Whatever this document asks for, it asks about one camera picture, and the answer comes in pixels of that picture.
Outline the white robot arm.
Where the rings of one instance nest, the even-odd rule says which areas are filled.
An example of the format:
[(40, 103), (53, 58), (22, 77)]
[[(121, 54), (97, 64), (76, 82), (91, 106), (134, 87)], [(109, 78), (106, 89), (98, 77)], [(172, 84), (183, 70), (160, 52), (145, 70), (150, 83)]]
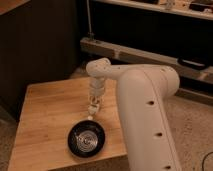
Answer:
[(131, 171), (182, 171), (170, 131), (164, 100), (179, 89), (178, 73), (170, 66), (113, 65), (107, 58), (86, 65), (90, 104), (98, 105), (105, 81), (116, 81), (118, 115)]

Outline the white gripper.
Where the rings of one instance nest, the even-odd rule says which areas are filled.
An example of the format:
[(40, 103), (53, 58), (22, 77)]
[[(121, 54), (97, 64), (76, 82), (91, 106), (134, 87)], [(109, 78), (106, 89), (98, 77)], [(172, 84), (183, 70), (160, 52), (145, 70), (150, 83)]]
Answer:
[(89, 105), (93, 103), (93, 98), (97, 99), (97, 105), (101, 106), (102, 99), (100, 98), (105, 93), (105, 79), (104, 78), (90, 78), (89, 83)]

